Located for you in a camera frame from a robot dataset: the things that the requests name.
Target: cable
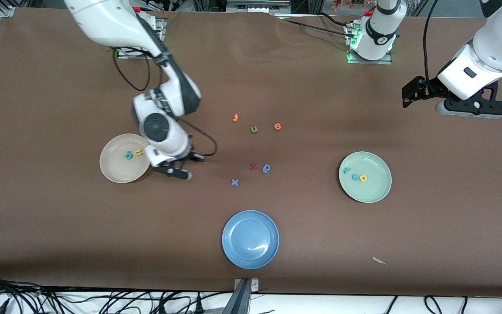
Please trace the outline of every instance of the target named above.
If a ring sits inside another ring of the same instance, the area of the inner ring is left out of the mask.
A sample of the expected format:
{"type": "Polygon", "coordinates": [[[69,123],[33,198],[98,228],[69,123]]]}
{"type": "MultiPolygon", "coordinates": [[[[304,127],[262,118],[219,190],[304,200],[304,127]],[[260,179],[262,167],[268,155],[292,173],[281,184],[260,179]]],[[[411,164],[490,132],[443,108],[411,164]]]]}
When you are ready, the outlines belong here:
{"type": "Polygon", "coordinates": [[[213,139],[213,137],[211,137],[211,135],[208,135],[207,133],[205,133],[205,131],[202,131],[198,127],[195,127],[194,125],[192,125],[191,123],[189,123],[188,121],[186,121],[183,118],[178,118],[178,119],[181,122],[183,122],[183,123],[187,124],[188,126],[192,127],[198,133],[201,133],[202,135],[204,135],[204,137],[206,137],[207,139],[209,139],[209,141],[211,141],[213,143],[213,145],[214,145],[214,151],[211,152],[210,154],[202,154],[203,156],[210,157],[210,156],[213,156],[213,155],[215,155],[217,153],[217,151],[218,151],[218,143],[215,141],[215,139],[213,139]]]}
{"type": "Polygon", "coordinates": [[[431,312],[432,314],[437,314],[437,313],[433,312],[433,310],[430,309],[429,305],[427,304],[427,299],[430,299],[433,301],[433,303],[437,306],[437,310],[439,311],[439,314],[443,314],[443,312],[441,311],[441,308],[439,307],[439,304],[436,302],[435,298],[430,297],[430,296],[426,296],[426,297],[424,297],[424,304],[429,312],[431,312]]]}
{"type": "Polygon", "coordinates": [[[328,18],[332,23],[334,23],[336,25],[340,25],[340,26],[346,26],[346,24],[348,24],[350,22],[353,22],[352,20],[350,22],[347,22],[347,23],[339,22],[338,20],[333,19],[332,16],[329,16],[325,12],[317,12],[317,13],[315,13],[315,15],[322,15],[322,16],[328,18]]]}
{"type": "MultiPolygon", "coordinates": [[[[133,51],[142,51],[142,50],[138,50],[135,48],[131,48],[131,49],[133,51]]],[[[117,49],[112,48],[112,50],[113,50],[113,52],[112,52],[113,64],[115,65],[115,69],[117,70],[117,72],[119,72],[119,75],[121,75],[121,77],[125,80],[125,82],[127,82],[127,84],[129,84],[132,88],[136,89],[137,91],[139,91],[139,92],[146,91],[146,89],[148,88],[148,84],[150,83],[150,62],[148,62],[148,56],[146,55],[146,53],[145,53],[145,60],[147,62],[147,73],[148,73],[147,82],[145,84],[145,87],[137,88],[135,85],[133,85],[133,83],[131,83],[129,81],[129,79],[127,79],[127,77],[123,74],[121,69],[119,69],[119,65],[117,64],[117,49]]]]}
{"type": "Polygon", "coordinates": [[[464,314],[464,310],[466,310],[467,304],[468,304],[468,297],[464,297],[464,304],[462,305],[462,310],[460,310],[460,314],[464,314]]]}
{"type": "Polygon", "coordinates": [[[433,5],[431,6],[431,9],[429,10],[429,14],[427,14],[426,24],[424,27],[424,43],[423,43],[423,45],[424,45],[424,70],[425,70],[425,75],[426,75],[427,87],[429,87],[431,92],[433,92],[435,95],[445,97],[445,95],[441,95],[440,93],[436,92],[434,90],[433,86],[431,86],[431,82],[429,80],[429,66],[427,64],[428,63],[427,62],[427,28],[429,27],[429,19],[431,18],[431,14],[433,13],[435,5],[437,4],[438,1],[439,0],[435,0],[435,2],[433,2],[433,5]]]}
{"type": "Polygon", "coordinates": [[[130,310],[132,308],[136,308],[137,310],[139,310],[139,314],[142,314],[142,311],[141,311],[141,308],[139,308],[138,306],[130,306],[130,307],[126,307],[124,308],[123,310],[130,310]]]}
{"type": "Polygon", "coordinates": [[[390,310],[392,310],[392,306],[396,302],[396,299],[398,299],[398,296],[394,296],[394,299],[392,299],[392,301],[389,304],[389,307],[388,307],[387,311],[384,314],[389,314],[390,313],[390,310]]]}
{"type": "Polygon", "coordinates": [[[308,25],[308,24],[294,22],[293,20],[285,20],[285,21],[289,22],[289,23],[292,23],[292,24],[298,24],[298,25],[301,25],[301,26],[306,26],[306,27],[314,28],[316,30],[321,30],[321,31],[325,31],[325,32],[329,32],[329,33],[334,33],[334,34],[341,34],[342,36],[346,36],[346,37],[354,37],[354,35],[352,35],[352,34],[345,34],[345,33],[342,33],[342,32],[327,30],[326,28],[321,28],[321,27],[317,27],[317,26],[312,26],[312,25],[308,25]]]}
{"type": "Polygon", "coordinates": [[[0,287],[3,288],[3,290],[5,290],[6,292],[8,292],[13,297],[13,299],[17,302],[17,306],[20,311],[20,314],[24,314],[24,312],[22,310],[22,306],[20,306],[20,302],[18,302],[17,296],[20,296],[20,298],[22,298],[26,302],[26,304],[28,304],[28,306],[30,306],[32,311],[36,312],[36,310],[34,309],[32,304],[30,303],[30,301],[27,298],[25,298],[24,296],[22,296],[22,294],[20,294],[18,291],[14,290],[13,288],[10,288],[6,285],[2,285],[2,284],[0,284],[0,287]]]}
{"type": "MultiPolygon", "coordinates": [[[[150,294],[150,292],[145,292],[144,294],[141,294],[139,295],[139,297],[142,297],[144,296],[145,294],[150,294]]],[[[123,310],[126,310],[129,305],[131,305],[133,302],[135,302],[136,300],[138,300],[137,298],[133,298],[133,300],[130,300],[129,302],[127,302],[127,304],[125,304],[120,310],[118,310],[115,314],[120,314],[123,310]]]]}
{"type": "MultiPolygon", "coordinates": [[[[204,300],[206,298],[210,298],[210,297],[213,297],[213,296],[217,296],[218,294],[231,294],[231,293],[233,293],[233,291],[216,292],[214,294],[209,294],[208,296],[201,297],[201,300],[204,300]]],[[[197,303],[197,301],[193,301],[193,302],[187,304],[186,306],[182,307],[179,311],[177,311],[175,314],[180,314],[181,311],[183,311],[185,308],[189,309],[195,303],[197,303]]]]}

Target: power cord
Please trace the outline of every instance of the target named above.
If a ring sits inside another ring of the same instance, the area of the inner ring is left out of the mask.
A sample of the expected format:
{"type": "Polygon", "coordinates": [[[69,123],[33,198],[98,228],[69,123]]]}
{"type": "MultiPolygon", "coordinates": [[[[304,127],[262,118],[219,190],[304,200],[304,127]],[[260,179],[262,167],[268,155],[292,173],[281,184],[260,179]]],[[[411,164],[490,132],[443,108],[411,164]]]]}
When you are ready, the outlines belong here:
{"type": "Polygon", "coordinates": [[[187,124],[189,127],[193,128],[198,133],[201,133],[204,137],[206,137],[207,139],[209,139],[209,141],[211,141],[211,143],[213,143],[213,145],[214,145],[213,152],[211,152],[210,154],[203,154],[203,156],[210,157],[210,156],[215,155],[218,152],[218,143],[215,141],[215,139],[213,139],[213,137],[211,137],[211,135],[208,135],[207,133],[205,133],[205,131],[202,131],[198,127],[195,127],[193,124],[191,124],[189,121],[187,121],[187,120],[185,120],[183,118],[177,118],[177,119],[179,119],[181,122],[187,124]]]}
{"type": "Polygon", "coordinates": [[[427,304],[427,300],[431,300],[435,304],[435,306],[437,306],[437,310],[439,311],[439,314],[443,314],[443,312],[441,311],[441,308],[440,308],[439,304],[436,302],[435,298],[430,297],[430,296],[426,296],[426,297],[424,297],[424,304],[429,312],[431,312],[432,314],[437,314],[437,313],[433,312],[433,310],[431,310],[431,308],[429,307],[429,304],[427,304]]]}
{"type": "MultiPolygon", "coordinates": [[[[204,297],[201,297],[201,300],[204,300],[206,298],[210,298],[210,297],[214,297],[214,296],[217,296],[218,294],[231,294],[233,293],[233,291],[226,291],[226,292],[216,292],[214,294],[209,294],[208,296],[204,296],[204,297]]],[[[182,307],[179,311],[177,311],[175,314],[180,314],[181,312],[183,312],[183,310],[185,310],[185,314],[187,314],[187,312],[189,312],[189,308],[193,305],[197,303],[197,301],[193,301],[189,304],[187,304],[186,306],[182,307]]]]}
{"type": "MultiPolygon", "coordinates": [[[[441,308],[440,308],[439,304],[437,303],[437,301],[435,300],[435,298],[432,296],[426,296],[426,297],[424,297],[424,304],[429,312],[431,312],[432,314],[437,314],[437,313],[433,312],[433,310],[431,310],[431,308],[429,307],[429,304],[427,304],[427,300],[431,300],[435,304],[435,306],[437,307],[439,314],[443,314],[443,312],[441,311],[441,308]]],[[[464,314],[464,310],[466,310],[467,304],[468,304],[468,297],[464,297],[464,304],[462,305],[462,310],[460,310],[460,314],[464,314]]]]}
{"type": "Polygon", "coordinates": [[[313,26],[313,25],[309,25],[309,24],[303,24],[303,23],[299,23],[299,22],[294,22],[293,20],[285,20],[285,21],[288,22],[288,23],[292,23],[292,24],[298,24],[298,25],[301,25],[301,26],[305,26],[305,27],[309,27],[309,28],[314,28],[316,30],[320,30],[320,31],[324,31],[324,32],[329,32],[329,33],[333,33],[333,34],[341,34],[342,36],[345,36],[345,37],[354,37],[354,35],[352,35],[352,34],[345,34],[343,32],[337,32],[337,31],[333,31],[333,30],[327,30],[326,28],[317,27],[317,26],[313,26]]]}
{"type": "Polygon", "coordinates": [[[125,76],[125,74],[123,74],[121,69],[119,69],[119,65],[117,64],[117,49],[118,48],[112,47],[112,58],[113,58],[113,64],[115,65],[115,69],[117,70],[117,72],[119,72],[119,75],[121,75],[121,77],[125,80],[125,82],[127,82],[127,84],[129,84],[129,86],[131,86],[135,90],[137,90],[139,92],[146,91],[146,89],[148,88],[148,84],[150,83],[150,62],[148,62],[147,52],[143,51],[143,50],[135,49],[135,48],[130,48],[132,51],[142,52],[143,55],[145,56],[145,60],[147,62],[147,82],[145,84],[145,87],[138,88],[135,85],[133,85],[133,83],[131,83],[131,81],[129,81],[129,79],[125,76]]]}
{"type": "Polygon", "coordinates": [[[394,298],[392,299],[392,301],[389,304],[389,307],[387,308],[387,311],[384,314],[389,314],[390,313],[390,310],[392,310],[392,306],[396,302],[396,299],[398,299],[398,296],[394,296],[394,298]]]}
{"type": "Polygon", "coordinates": [[[431,9],[429,10],[429,14],[427,14],[426,24],[424,27],[424,41],[423,41],[423,45],[424,45],[424,70],[425,70],[425,75],[426,75],[427,87],[429,87],[429,89],[431,90],[431,92],[433,92],[433,94],[439,95],[441,97],[445,97],[446,95],[439,94],[438,92],[436,92],[434,90],[433,86],[431,86],[431,82],[429,80],[429,66],[427,64],[428,63],[427,62],[427,28],[429,27],[429,19],[431,18],[431,14],[433,14],[433,10],[434,10],[438,1],[439,0],[435,0],[433,2],[433,5],[431,6],[431,9]]]}
{"type": "Polygon", "coordinates": [[[205,309],[203,308],[203,303],[201,302],[201,292],[197,292],[197,305],[195,305],[195,314],[203,314],[205,309]]]}
{"type": "Polygon", "coordinates": [[[353,22],[353,20],[351,20],[350,22],[347,22],[347,23],[339,22],[338,20],[333,19],[332,16],[329,16],[325,12],[317,12],[317,13],[315,13],[315,15],[322,15],[322,16],[328,18],[332,23],[334,23],[336,25],[340,25],[340,26],[346,26],[346,24],[353,22]]]}

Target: brown table surface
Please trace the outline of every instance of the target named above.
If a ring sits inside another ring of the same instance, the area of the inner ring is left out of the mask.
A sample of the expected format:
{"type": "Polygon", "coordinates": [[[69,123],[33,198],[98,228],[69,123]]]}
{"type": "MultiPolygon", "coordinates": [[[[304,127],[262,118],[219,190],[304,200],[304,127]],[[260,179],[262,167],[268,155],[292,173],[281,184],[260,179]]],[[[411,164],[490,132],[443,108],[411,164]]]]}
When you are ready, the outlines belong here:
{"type": "MultiPolygon", "coordinates": [[[[347,64],[338,35],[267,14],[179,14],[166,44],[203,94],[187,119],[220,149],[187,165],[190,181],[150,173],[116,184],[99,155],[137,133],[138,92],[69,12],[17,9],[0,24],[0,278],[229,290],[251,276],[266,292],[502,296],[502,119],[440,116],[436,99],[402,108],[400,89],[424,72],[424,21],[404,20],[387,66],[347,64]],[[353,201],[337,180],[340,161],[362,150],[392,171],[378,203],[353,201]],[[222,251],[223,226],[245,209],[280,232],[259,270],[222,251]]],[[[433,19],[430,72],[483,23],[433,19]]],[[[143,85],[144,61],[119,64],[143,85]]],[[[198,134],[195,144],[212,149],[198,134]]]]}

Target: black cable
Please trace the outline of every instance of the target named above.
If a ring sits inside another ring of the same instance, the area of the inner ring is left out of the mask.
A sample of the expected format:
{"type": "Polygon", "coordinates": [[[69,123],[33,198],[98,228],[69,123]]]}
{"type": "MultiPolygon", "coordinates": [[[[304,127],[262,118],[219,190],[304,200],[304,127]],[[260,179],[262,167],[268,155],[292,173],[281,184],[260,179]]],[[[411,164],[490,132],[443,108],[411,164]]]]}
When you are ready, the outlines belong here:
{"type": "MultiPolygon", "coordinates": [[[[93,296],[93,297],[85,298],[83,300],[78,300],[78,301],[69,300],[68,298],[66,298],[64,296],[57,296],[56,298],[62,299],[65,302],[70,303],[70,304],[81,304],[81,303],[84,303],[84,302],[86,302],[88,300],[93,300],[93,299],[109,299],[110,296],[93,296]]],[[[142,300],[142,301],[159,300],[159,299],[155,299],[155,298],[152,298],[152,297],[148,297],[148,298],[139,298],[139,297],[129,298],[129,297],[114,297],[114,296],[112,296],[111,298],[117,298],[117,299],[120,299],[120,300],[142,300]]],[[[179,299],[183,299],[183,298],[187,298],[187,297],[171,298],[170,300],[179,300],[179,299]]]]}
{"type": "MultiPolygon", "coordinates": [[[[213,297],[213,296],[217,296],[218,294],[231,294],[233,291],[226,291],[226,292],[216,292],[214,294],[209,294],[208,296],[204,296],[204,297],[201,297],[201,300],[204,300],[206,298],[210,298],[210,297],[213,297]]],[[[193,301],[189,304],[187,304],[186,306],[182,307],[179,311],[176,312],[176,314],[180,314],[185,308],[190,308],[193,304],[197,303],[197,301],[193,301]]]]}
{"type": "Polygon", "coordinates": [[[208,135],[207,133],[205,133],[205,131],[202,131],[198,127],[195,127],[194,125],[192,125],[191,123],[189,123],[188,121],[186,121],[183,118],[178,118],[178,119],[181,122],[187,124],[189,127],[192,127],[198,133],[201,133],[204,137],[206,137],[207,139],[209,139],[209,141],[211,141],[213,143],[213,145],[214,145],[214,151],[211,152],[210,154],[203,154],[203,156],[209,157],[209,156],[213,156],[213,155],[215,155],[217,153],[217,151],[218,151],[218,143],[215,141],[215,139],[213,139],[213,137],[211,137],[211,135],[208,135]]]}
{"type": "Polygon", "coordinates": [[[352,20],[350,22],[347,22],[347,23],[339,22],[338,20],[333,19],[332,16],[329,16],[325,12],[317,12],[317,13],[315,13],[315,15],[322,15],[322,16],[328,18],[332,23],[334,23],[336,25],[340,25],[340,26],[346,26],[347,23],[353,22],[352,20]]]}
{"type": "Polygon", "coordinates": [[[427,14],[426,24],[424,27],[424,43],[423,43],[423,45],[424,45],[424,70],[425,70],[425,75],[426,75],[427,87],[429,87],[429,89],[431,90],[431,92],[433,92],[433,94],[444,97],[445,95],[441,95],[440,93],[436,92],[434,90],[433,86],[431,86],[431,82],[429,80],[429,66],[427,64],[428,63],[427,62],[427,28],[429,27],[429,19],[431,18],[431,14],[433,13],[435,5],[437,4],[438,1],[439,0],[435,0],[433,2],[433,5],[431,6],[431,9],[429,10],[429,14],[427,14]]]}
{"type": "MultiPolygon", "coordinates": [[[[2,284],[0,284],[0,287],[3,288],[3,290],[5,290],[8,294],[10,294],[13,297],[13,299],[17,302],[17,306],[20,311],[20,314],[24,314],[24,312],[22,310],[22,306],[20,306],[20,302],[18,302],[18,298],[17,298],[18,292],[16,290],[13,290],[13,289],[11,289],[7,286],[4,286],[2,284]]],[[[32,304],[30,304],[30,302],[28,300],[26,300],[26,302],[27,302],[27,304],[32,306],[32,304]]]]}
{"type": "Polygon", "coordinates": [[[110,299],[104,304],[104,306],[102,306],[102,308],[100,308],[100,311],[98,312],[98,314],[107,314],[108,310],[112,307],[113,304],[115,304],[116,302],[118,302],[119,300],[121,300],[120,298],[117,298],[117,296],[119,296],[120,294],[123,294],[123,296],[127,296],[127,294],[130,294],[131,292],[127,292],[125,294],[125,292],[123,291],[120,291],[118,292],[115,296],[115,300],[112,299],[112,296],[113,296],[113,291],[110,292],[110,299]]]}
{"type": "Polygon", "coordinates": [[[424,297],[424,304],[429,312],[431,312],[432,314],[437,314],[437,313],[433,312],[433,310],[430,309],[429,304],[427,304],[427,299],[433,301],[433,303],[437,306],[437,310],[439,311],[439,314],[443,314],[443,312],[441,311],[441,308],[439,307],[439,304],[436,302],[435,298],[430,297],[430,296],[426,296],[426,297],[424,297]]]}
{"type": "MultiPolygon", "coordinates": [[[[145,294],[150,294],[150,292],[145,292],[144,294],[141,294],[139,295],[139,297],[142,297],[144,296],[145,294]]],[[[130,300],[129,302],[127,302],[127,304],[125,304],[120,310],[118,310],[115,314],[120,314],[123,310],[125,310],[126,308],[129,307],[129,305],[131,305],[133,302],[135,302],[136,300],[138,300],[137,298],[133,298],[133,300],[130,300]]]]}
{"type": "Polygon", "coordinates": [[[387,308],[387,311],[384,314],[389,314],[390,313],[390,310],[392,310],[392,306],[396,302],[396,299],[398,299],[398,296],[394,296],[394,298],[392,299],[392,301],[389,304],[389,307],[387,308]]]}
{"type": "Polygon", "coordinates": [[[124,308],[123,310],[130,310],[132,308],[136,308],[137,310],[139,310],[139,314],[142,314],[142,311],[141,311],[141,308],[139,308],[138,306],[130,306],[130,307],[126,307],[124,308]]]}
{"type": "Polygon", "coordinates": [[[320,31],[325,31],[325,32],[333,33],[333,34],[341,34],[342,36],[345,36],[345,37],[354,37],[354,35],[352,35],[352,34],[345,34],[345,33],[342,33],[342,32],[337,32],[337,31],[333,31],[333,30],[327,30],[326,28],[312,26],[312,25],[303,24],[303,23],[299,23],[299,22],[294,22],[293,20],[285,20],[285,21],[289,22],[289,23],[292,23],[292,24],[298,24],[298,25],[301,25],[301,26],[314,28],[314,29],[320,30],[320,31]]]}
{"type": "Polygon", "coordinates": [[[467,304],[468,304],[468,297],[464,297],[464,304],[462,305],[462,310],[460,310],[460,314],[464,314],[464,310],[466,310],[467,304]]]}
{"type": "Polygon", "coordinates": [[[115,69],[117,70],[117,72],[119,72],[119,75],[121,75],[121,77],[125,80],[125,82],[127,82],[127,84],[129,84],[132,88],[136,89],[139,92],[146,91],[146,89],[148,88],[148,84],[150,83],[150,62],[148,62],[148,56],[146,55],[146,53],[145,53],[145,60],[147,62],[147,73],[148,74],[147,74],[147,82],[145,84],[145,87],[143,87],[143,88],[137,88],[135,85],[133,85],[133,83],[131,83],[131,81],[129,81],[129,79],[127,79],[127,77],[123,74],[121,69],[119,69],[119,65],[117,64],[117,50],[116,50],[116,48],[113,48],[112,59],[113,59],[113,64],[115,65],[115,69]]]}
{"type": "Polygon", "coordinates": [[[70,310],[67,306],[65,306],[64,304],[62,304],[61,301],[59,301],[58,295],[55,292],[51,292],[50,293],[50,297],[51,297],[52,302],[55,301],[55,302],[58,303],[58,306],[59,306],[59,308],[61,308],[61,311],[63,312],[63,314],[65,314],[64,309],[67,310],[67,312],[69,312],[71,314],[76,314],[75,312],[73,312],[72,310],[70,310]]]}

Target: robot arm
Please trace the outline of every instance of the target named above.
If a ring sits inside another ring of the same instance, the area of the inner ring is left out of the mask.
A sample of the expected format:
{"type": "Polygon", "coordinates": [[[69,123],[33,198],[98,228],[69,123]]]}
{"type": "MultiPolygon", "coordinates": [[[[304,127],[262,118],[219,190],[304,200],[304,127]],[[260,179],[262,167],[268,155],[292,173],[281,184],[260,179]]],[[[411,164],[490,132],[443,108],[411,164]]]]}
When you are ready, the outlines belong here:
{"type": "Polygon", "coordinates": [[[359,36],[350,48],[367,60],[379,60],[392,48],[396,30],[406,16],[404,0],[379,0],[373,15],[358,20],[359,36]]]}
{"type": "Polygon", "coordinates": [[[77,25],[92,41],[111,47],[148,52],[169,77],[162,85],[133,100],[133,117],[149,146],[145,155],[157,172],[188,180],[191,174],[173,165],[176,160],[203,161],[193,152],[189,136],[175,120],[197,110],[201,93],[181,70],[151,26],[136,14],[129,0],[64,0],[77,25]]]}
{"type": "Polygon", "coordinates": [[[440,114],[502,117],[502,102],[495,99],[496,81],[502,78],[502,0],[480,0],[480,4],[487,18],[485,26],[430,80],[431,86],[423,77],[404,86],[403,107],[419,99],[445,97],[436,108],[440,114]],[[490,99],[482,97],[484,89],[492,92],[490,99]]]}

